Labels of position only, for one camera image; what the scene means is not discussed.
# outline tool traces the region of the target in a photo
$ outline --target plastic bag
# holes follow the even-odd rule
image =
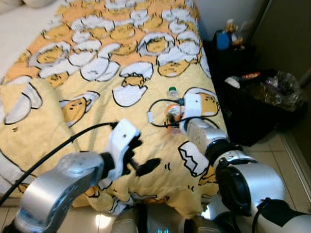
[[[260,83],[247,85],[245,89],[257,100],[293,112],[303,105],[305,95],[296,78],[279,71]]]

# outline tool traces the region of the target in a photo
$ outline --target bed sheet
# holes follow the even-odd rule
[[[180,97],[200,94],[202,115],[225,131],[193,1],[59,0],[51,8],[56,4],[55,16],[0,80],[0,193],[73,134],[127,118],[141,130],[134,159],[143,165],[158,158],[160,164],[141,177],[128,166],[130,174],[101,181],[74,206],[117,215],[137,202],[165,202],[186,218],[202,212],[218,190],[212,166],[185,135],[152,126],[146,114],[175,86]],[[23,47],[19,41],[32,37],[26,32],[24,40],[12,34],[6,43]],[[155,122],[167,120],[166,108],[154,109]],[[97,129],[64,147],[13,196],[70,152],[102,152],[109,134]]]

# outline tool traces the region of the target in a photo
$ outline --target plastic bottle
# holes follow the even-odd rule
[[[178,96],[178,92],[176,87],[171,86],[169,88],[169,91],[167,93],[168,98],[171,100],[177,100],[179,99]],[[178,121],[181,119],[181,106],[179,106],[178,104],[169,104],[166,106],[166,110],[167,110],[167,120],[166,122],[168,124],[174,123],[175,121]],[[179,126],[169,126],[168,129],[170,130],[171,134],[178,134],[181,133]]]

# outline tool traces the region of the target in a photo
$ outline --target bottle cap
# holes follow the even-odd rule
[[[177,91],[177,89],[176,89],[176,87],[171,86],[171,87],[169,88],[169,91]]]

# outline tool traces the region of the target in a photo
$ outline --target yellow blanket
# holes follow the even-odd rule
[[[167,203],[186,218],[202,212],[218,186],[213,168],[184,134],[148,123],[149,106],[169,87],[200,94],[203,115],[225,131],[198,34],[192,0],[65,0],[48,27],[0,85],[0,194],[71,135],[91,125],[129,119],[143,144],[134,159],[161,159],[150,173],[131,173],[89,189],[74,206],[119,214],[135,202]],[[163,124],[167,105],[153,110]],[[110,129],[64,147],[13,194],[74,151],[102,152]]]

